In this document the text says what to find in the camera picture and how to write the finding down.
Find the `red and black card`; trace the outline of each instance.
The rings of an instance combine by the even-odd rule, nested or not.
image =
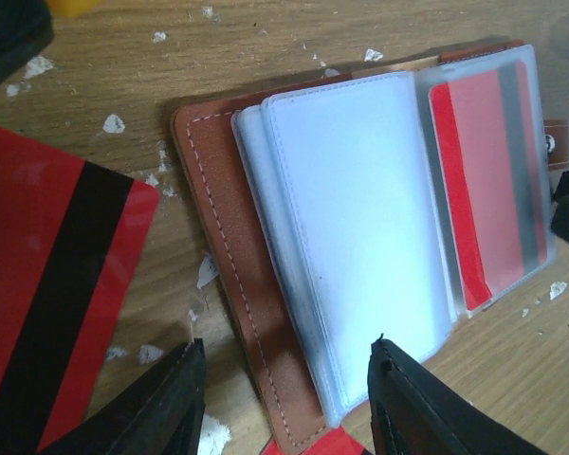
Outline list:
[[[0,128],[0,454],[84,417],[157,191]]]

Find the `white stitching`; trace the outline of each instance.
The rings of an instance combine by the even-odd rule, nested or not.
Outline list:
[[[284,430],[286,431],[286,436],[288,437],[289,442],[294,447],[297,447],[297,446],[304,445],[305,443],[307,443],[311,439],[318,436],[326,428],[326,426],[323,426],[318,431],[316,431],[314,434],[308,436],[307,438],[305,438],[300,443],[296,443],[293,440],[293,437],[291,436],[291,431],[288,427],[288,423],[286,422],[286,418],[285,418],[285,411],[283,410],[283,406],[281,405],[281,400],[278,397],[278,393],[276,392],[276,385],[274,384],[274,380],[272,379],[272,372],[270,371],[269,367],[267,366],[266,356],[264,355],[264,350],[262,348],[262,342],[259,338],[259,334],[257,333],[257,327],[255,326],[255,322],[253,320],[253,315],[251,314],[250,309],[248,308],[248,299],[247,299],[247,295],[245,294],[245,288],[243,287],[242,281],[240,280],[240,276],[238,275],[238,270],[236,268],[234,258],[232,257],[232,255],[229,251],[228,240],[226,238],[226,234],[224,233],[221,222],[219,221],[219,215],[217,214],[217,209],[216,209],[215,203],[212,199],[211,189],[209,188],[209,182],[207,181],[207,177],[205,175],[205,170],[204,170],[202,163],[200,161],[200,155],[199,155],[198,150],[196,149],[196,146],[195,146],[193,139],[192,139],[192,130],[191,130],[192,123],[196,123],[198,121],[203,121],[203,120],[209,120],[211,118],[222,117],[222,116],[231,116],[232,114],[234,114],[236,112],[240,112],[240,111],[228,111],[228,112],[213,114],[211,116],[194,118],[186,126],[186,132],[188,134],[188,140],[190,141],[190,146],[192,147],[194,157],[196,158],[196,164],[198,165],[198,169],[200,170],[200,176],[202,177],[202,183],[204,184],[205,190],[207,192],[207,196],[209,197],[209,203],[211,204],[212,214],[215,218],[215,223],[217,224],[217,227],[219,228],[219,233],[221,234],[221,238],[222,238],[224,247],[226,249],[226,252],[228,253],[229,264],[231,265],[231,269],[234,272],[234,277],[236,278],[236,281],[238,281],[238,287],[240,288],[240,295],[243,298],[243,302],[245,303],[245,309],[247,310],[248,320],[250,321],[250,325],[253,328],[253,334],[255,335],[255,341],[257,342],[257,347],[259,348],[259,354],[262,358],[262,363],[263,363],[264,369],[266,370],[266,373],[267,373],[267,379],[269,380],[270,388],[272,389],[272,393],[274,394],[274,399],[276,400],[276,406],[278,407],[278,411],[281,414],[281,419],[283,420]]]

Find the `brown leather tab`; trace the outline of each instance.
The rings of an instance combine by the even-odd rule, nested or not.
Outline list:
[[[555,171],[569,166],[569,126],[567,120],[544,120],[548,170]]]
[[[512,40],[505,43],[498,43],[495,45],[482,45],[469,49],[454,50],[452,52],[443,52],[440,56],[441,64],[448,64],[450,62],[457,62],[460,60],[471,59],[480,57],[481,55],[494,54],[503,50],[511,49],[512,47],[524,46],[523,40]]]

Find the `wood grain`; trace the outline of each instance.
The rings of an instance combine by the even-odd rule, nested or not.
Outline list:
[[[367,67],[367,47],[385,60],[429,48],[493,37],[536,46],[544,115],[569,119],[569,0],[423,0],[312,2],[218,0],[218,18],[197,1],[105,0],[77,20],[55,21],[56,40],[44,55],[55,69],[8,98],[0,86],[0,125],[135,178],[153,173],[164,196],[113,344],[131,355],[106,363],[89,415],[147,367],[135,352],[151,343],[170,349],[203,337],[209,378],[207,413],[227,424],[226,454],[258,453],[269,437],[216,282],[196,289],[207,244],[177,163],[168,123],[190,103],[310,79],[329,67]],[[168,34],[154,44],[156,31]],[[122,135],[101,131],[110,114]],[[172,166],[158,172],[158,142]],[[429,368],[480,410],[552,454],[569,454],[569,287],[548,301],[549,284],[569,283],[569,247],[556,263],[476,318],[464,321]],[[542,303],[535,304],[536,299]],[[189,310],[200,316],[192,323]],[[526,318],[524,308],[529,308]],[[371,446],[368,410],[346,428]]]

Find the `white paint flake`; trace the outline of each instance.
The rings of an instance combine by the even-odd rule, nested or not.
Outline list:
[[[324,70],[324,77],[325,78],[333,78],[334,76],[338,76],[340,74],[341,73],[337,69],[334,69],[334,68],[326,68]]]
[[[158,182],[158,179],[156,178],[156,176],[153,175],[152,173],[150,175],[148,175],[148,178],[145,179],[145,183],[147,183],[148,185],[150,185],[154,188],[160,184],[160,182]]]
[[[40,76],[41,74],[46,73],[48,70],[53,69],[54,67],[55,63],[52,60],[49,60],[42,55],[38,55],[28,62],[28,66],[26,67],[26,75],[23,77],[23,79],[35,78],[36,76]]]
[[[7,97],[16,97],[20,93],[27,92],[31,88],[31,83],[29,82],[19,82],[7,85]]]
[[[190,308],[190,310],[188,311],[188,316],[190,317],[190,320],[192,322],[196,322],[198,320],[198,318],[200,318],[194,311],[192,308]]]
[[[219,275],[219,271],[217,270],[217,265],[215,265],[215,259],[212,257],[212,254],[207,253],[198,269],[198,282],[196,283],[196,287],[202,289],[217,278],[217,275]]]
[[[152,38],[152,43],[162,43],[167,39],[167,32],[166,31],[157,31],[154,33],[154,38]]]
[[[122,358],[129,355],[129,352],[121,346],[110,346],[105,353],[105,361],[111,362],[115,358]]]
[[[19,95],[19,91],[21,90],[21,85],[18,83],[12,83],[11,85],[7,86],[7,97],[12,98]]]
[[[172,163],[171,159],[167,154],[167,141],[160,140],[156,145],[158,148],[158,157],[160,158],[160,165],[158,166],[159,173],[165,173],[171,169]]]
[[[177,193],[174,191],[173,186],[170,184],[164,186],[164,189],[162,190],[162,194],[164,194],[167,197],[177,196]]]
[[[211,5],[207,5],[206,7],[201,7],[200,10],[202,11],[202,17],[206,17],[207,19],[212,19],[214,12],[212,11]]]
[[[228,442],[231,441],[229,428],[222,425],[214,417],[205,414],[200,428],[198,455],[221,455]]]
[[[110,135],[120,135],[124,133],[126,125],[122,121],[122,118],[118,117],[116,114],[110,114],[103,124],[103,131]]]
[[[365,62],[377,62],[383,59],[383,54],[381,52],[377,52],[376,50],[367,49],[364,53],[364,61]]]
[[[144,344],[139,348],[137,359],[141,365],[148,365],[156,362],[164,355],[164,351],[152,344]]]
[[[550,300],[554,300],[560,294],[565,292],[566,288],[567,288],[566,282],[553,282],[552,284],[550,284]]]

